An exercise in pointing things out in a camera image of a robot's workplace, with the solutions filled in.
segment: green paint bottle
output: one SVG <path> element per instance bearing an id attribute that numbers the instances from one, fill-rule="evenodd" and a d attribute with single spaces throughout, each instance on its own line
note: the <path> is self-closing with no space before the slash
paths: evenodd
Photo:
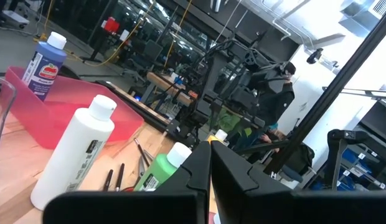
<path id="1" fill-rule="evenodd" d="M 187 146 L 177 142 L 168 154 L 158 154 L 136 184 L 134 191 L 147 191 L 158 188 L 175 173 L 191 153 L 192 151 Z"/>

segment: floor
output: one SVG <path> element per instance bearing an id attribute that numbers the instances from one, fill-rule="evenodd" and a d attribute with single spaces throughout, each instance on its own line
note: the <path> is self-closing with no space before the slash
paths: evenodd
<path id="1" fill-rule="evenodd" d="M 24 32 L 31 34 L 41 34 L 44 30 L 43 23 L 36 23 L 31 19 L 30 24 L 24 28 Z M 60 27 L 49 22 L 46 33 L 49 34 L 52 30 L 66 36 L 67 44 L 65 49 L 74 52 L 75 55 L 89 57 L 93 52 L 93 49 L 80 40 L 65 32 Z M 12 24 L 6 24 L 8 28 L 18 29 Z M 5 72 L 9 66 L 26 67 L 29 63 L 36 48 L 36 42 L 33 41 L 32 35 L 22 34 L 13 30 L 0 29 L 0 72 Z M 122 68 L 113 64 L 105 64 L 99 67 L 89 66 L 77 60 L 75 57 L 68 57 L 65 61 L 65 65 L 69 66 L 75 73 L 83 75 L 83 79 L 86 81 L 106 80 L 114 83 L 122 88 L 124 91 L 128 91 L 131 87 L 130 80 L 126 80 L 120 77 Z"/>

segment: black jacket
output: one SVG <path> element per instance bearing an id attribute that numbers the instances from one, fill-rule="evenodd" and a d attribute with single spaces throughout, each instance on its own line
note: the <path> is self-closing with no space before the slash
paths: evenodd
<path id="1" fill-rule="evenodd" d="M 285 83 L 280 93 L 263 93 L 260 96 L 260 108 L 257 116 L 265 121 L 266 126 L 275 124 L 294 98 L 292 83 Z"/>

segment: blue paint bottle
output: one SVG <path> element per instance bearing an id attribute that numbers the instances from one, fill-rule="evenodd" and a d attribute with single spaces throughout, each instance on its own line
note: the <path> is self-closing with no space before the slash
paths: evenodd
<path id="1" fill-rule="evenodd" d="M 44 101 L 57 73 L 66 60 L 63 48 L 67 40 L 64 36 L 52 32 L 47 42 L 40 41 L 29 66 L 24 72 L 22 81 L 29 89 Z"/>

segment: pink plastic tray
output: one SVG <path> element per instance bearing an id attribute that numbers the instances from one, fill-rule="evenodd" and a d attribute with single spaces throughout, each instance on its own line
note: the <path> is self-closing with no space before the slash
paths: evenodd
<path id="1" fill-rule="evenodd" d="M 75 110 L 88 108 L 97 94 L 117 103 L 111 116 L 115 129 L 109 142 L 129 139 L 143 124 L 140 115 L 104 86 L 58 76 L 42 102 L 21 81 L 23 74 L 24 68 L 19 67 L 9 67 L 6 72 L 6 80 L 17 90 L 11 113 L 42 147 L 55 149 Z"/>

